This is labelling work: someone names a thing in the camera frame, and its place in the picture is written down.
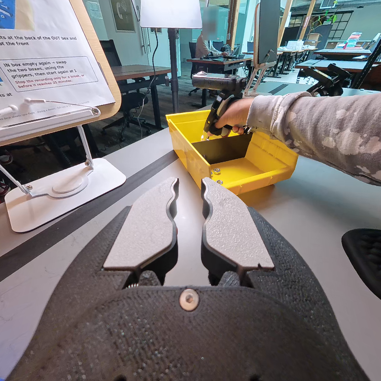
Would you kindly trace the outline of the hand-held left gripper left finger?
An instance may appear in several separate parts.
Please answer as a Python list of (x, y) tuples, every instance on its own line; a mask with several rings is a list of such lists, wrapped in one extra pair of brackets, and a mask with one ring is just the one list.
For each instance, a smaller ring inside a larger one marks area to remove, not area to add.
[(169, 177), (131, 206), (103, 264), (105, 270), (169, 272), (178, 260), (179, 179)]

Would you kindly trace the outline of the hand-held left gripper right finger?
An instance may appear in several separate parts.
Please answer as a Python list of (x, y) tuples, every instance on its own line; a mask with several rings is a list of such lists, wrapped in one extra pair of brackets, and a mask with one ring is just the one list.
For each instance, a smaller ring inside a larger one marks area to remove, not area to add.
[(274, 263), (249, 211), (234, 193), (211, 178), (201, 183), (202, 263), (210, 272), (269, 271)]

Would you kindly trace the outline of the yellow plastic bin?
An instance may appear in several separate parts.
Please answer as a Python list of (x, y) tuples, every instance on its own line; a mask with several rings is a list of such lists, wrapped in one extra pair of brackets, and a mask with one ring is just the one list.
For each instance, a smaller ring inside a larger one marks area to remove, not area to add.
[[(199, 188), (202, 179), (209, 177), (213, 181), (222, 180), (223, 187), (239, 195), (292, 176), (298, 154), (261, 132), (252, 133), (244, 158), (208, 164), (192, 146), (192, 143), (201, 141), (208, 115), (209, 110), (166, 115), (173, 149)], [(213, 174), (214, 168), (219, 168), (221, 174)]]

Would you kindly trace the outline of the person's right forearm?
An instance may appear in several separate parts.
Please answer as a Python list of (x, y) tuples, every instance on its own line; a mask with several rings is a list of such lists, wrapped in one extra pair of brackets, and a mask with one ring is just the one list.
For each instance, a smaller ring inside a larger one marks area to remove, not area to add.
[(304, 156), (381, 185), (381, 95), (257, 96), (246, 125)]

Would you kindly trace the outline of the person's right hand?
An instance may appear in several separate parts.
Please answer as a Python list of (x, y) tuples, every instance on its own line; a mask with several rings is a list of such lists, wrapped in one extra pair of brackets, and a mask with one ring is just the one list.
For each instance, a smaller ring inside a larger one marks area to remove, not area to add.
[(229, 125), (232, 127), (233, 133), (238, 135), (245, 134), (244, 126), (246, 125), (253, 101), (254, 98), (243, 98), (231, 103), (231, 105), (215, 123), (215, 127), (221, 129), (226, 125)]

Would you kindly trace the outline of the dark top desk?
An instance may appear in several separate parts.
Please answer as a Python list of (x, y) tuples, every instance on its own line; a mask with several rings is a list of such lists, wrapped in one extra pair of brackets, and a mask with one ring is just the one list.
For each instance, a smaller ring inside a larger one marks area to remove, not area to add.
[(253, 56), (239, 55), (238, 58), (227, 56), (207, 56), (203, 58), (188, 59), (192, 63), (190, 78), (200, 71), (225, 75), (240, 75), (249, 78), (253, 71)]
[(336, 65), (341, 69), (350, 73), (360, 73), (365, 68), (367, 61), (343, 61), (343, 60), (307, 60), (302, 63), (296, 64), (295, 69), (304, 69), (307, 67), (314, 67), (317, 70), (325, 71), (330, 64)]

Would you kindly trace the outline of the black office chair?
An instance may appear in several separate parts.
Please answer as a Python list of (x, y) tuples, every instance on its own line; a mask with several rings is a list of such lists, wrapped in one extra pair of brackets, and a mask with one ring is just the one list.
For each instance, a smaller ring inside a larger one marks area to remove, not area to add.
[[(111, 67), (121, 66), (121, 61), (117, 53), (117, 49), (115, 47), (113, 40), (101, 40), (100, 41), (102, 49), (106, 55), (106, 58)], [(133, 116), (132, 111), (137, 111), (139, 108), (143, 107), (148, 102), (148, 98), (143, 98), (143, 94), (140, 93), (140, 90), (136, 90), (133, 92), (123, 92), (128, 85), (127, 80), (119, 80), (117, 81), (118, 87), (121, 91), (121, 107), (119, 112), (122, 112), (123, 116), (116, 121), (108, 124), (107, 126), (102, 128), (102, 134), (106, 135), (106, 130), (111, 127), (121, 126), (119, 141), (125, 141), (124, 132), (127, 128), (130, 127), (130, 124), (134, 124), (141, 128), (145, 128), (146, 134), (151, 134), (150, 125), (147, 124), (146, 120), (143, 118), (138, 119)]]
[(191, 54), (191, 59), (193, 60), (199, 60), (200, 63), (191, 62), (192, 68), (191, 68), (191, 74), (190, 78), (193, 78), (193, 75), (198, 73), (199, 71), (205, 71), (208, 72), (208, 65), (207, 63), (204, 63), (203, 57), (196, 57), (196, 42), (189, 42), (189, 50)]

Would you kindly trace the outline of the studio light panel on stand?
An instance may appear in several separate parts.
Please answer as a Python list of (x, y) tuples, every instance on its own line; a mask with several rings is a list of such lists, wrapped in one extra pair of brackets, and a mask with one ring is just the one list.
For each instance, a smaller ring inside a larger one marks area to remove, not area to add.
[(167, 29), (169, 39), (170, 73), (173, 113), (179, 113), (176, 39), (180, 29), (201, 29), (202, 15), (197, 0), (142, 0), (140, 5), (131, 1), (141, 28)]

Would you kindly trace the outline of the brown top desk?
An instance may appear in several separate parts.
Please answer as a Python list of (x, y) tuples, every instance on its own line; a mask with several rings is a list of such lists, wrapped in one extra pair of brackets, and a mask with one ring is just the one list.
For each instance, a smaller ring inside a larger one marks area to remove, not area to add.
[(138, 90), (150, 87), (155, 128), (162, 130), (157, 86), (167, 83), (165, 77), (171, 72), (171, 69), (161, 66), (153, 69), (152, 66), (140, 64), (115, 66), (111, 69), (123, 101), (127, 99), (128, 93), (137, 93)]

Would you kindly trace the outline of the wooden document stand white base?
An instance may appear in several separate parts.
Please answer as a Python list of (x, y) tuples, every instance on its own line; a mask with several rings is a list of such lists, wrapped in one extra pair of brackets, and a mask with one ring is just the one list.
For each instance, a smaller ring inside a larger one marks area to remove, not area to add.
[(75, 127), (85, 162), (5, 196), (11, 228), (32, 231), (126, 181), (93, 159), (83, 125), (118, 112), (121, 95), (82, 1), (1, 1), (1, 145)]

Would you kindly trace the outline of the grey door with dark window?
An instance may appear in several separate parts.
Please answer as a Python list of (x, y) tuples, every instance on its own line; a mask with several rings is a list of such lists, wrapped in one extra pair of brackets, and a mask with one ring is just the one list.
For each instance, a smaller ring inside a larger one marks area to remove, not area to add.
[(142, 30), (129, 0), (84, 0), (100, 41), (114, 42), (122, 65), (147, 64)]

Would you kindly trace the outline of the green potted plant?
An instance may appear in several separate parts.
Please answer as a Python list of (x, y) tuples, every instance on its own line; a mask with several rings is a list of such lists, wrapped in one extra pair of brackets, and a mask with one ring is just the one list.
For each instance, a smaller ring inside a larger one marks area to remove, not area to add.
[(323, 13), (320, 12), (319, 14), (311, 17), (310, 20), (310, 30), (309, 33), (316, 33), (315, 30), (317, 27), (324, 25), (324, 23), (328, 23), (328, 25), (332, 25), (337, 20), (336, 15), (336, 7), (338, 5), (338, 0), (322, 0), (320, 2), (320, 11), (324, 11)]

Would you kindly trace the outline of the stack of colourful boxes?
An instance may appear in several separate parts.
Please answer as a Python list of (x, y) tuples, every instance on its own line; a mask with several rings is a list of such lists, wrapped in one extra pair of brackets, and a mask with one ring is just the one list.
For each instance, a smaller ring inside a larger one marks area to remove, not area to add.
[(362, 32), (352, 32), (349, 38), (345, 41), (345, 44), (343, 46), (343, 49), (354, 49), (356, 47), (356, 44), (358, 40), (360, 39), (362, 35)]

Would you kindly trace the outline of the printed instruction sheet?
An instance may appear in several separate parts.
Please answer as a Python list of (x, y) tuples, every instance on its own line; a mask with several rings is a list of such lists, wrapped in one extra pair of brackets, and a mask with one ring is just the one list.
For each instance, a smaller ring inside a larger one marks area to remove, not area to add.
[(0, 1), (1, 127), (115, 102), (70, 1)]

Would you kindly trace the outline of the black phone mount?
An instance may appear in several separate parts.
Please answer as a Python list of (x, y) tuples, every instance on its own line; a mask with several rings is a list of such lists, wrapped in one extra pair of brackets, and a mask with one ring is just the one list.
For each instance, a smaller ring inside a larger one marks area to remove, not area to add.
[(312, 96), (342, 96), (344, 93), (343, 88), (350, 85), (351, 74), (348, 71), (341, 69), (335, 64), (328, 65), (327, 69), (328, 74), (323, 73), (312, 66), (300, 70), (300, 77), (311, 77), (317, 80), (317, 83), (307, 90)]

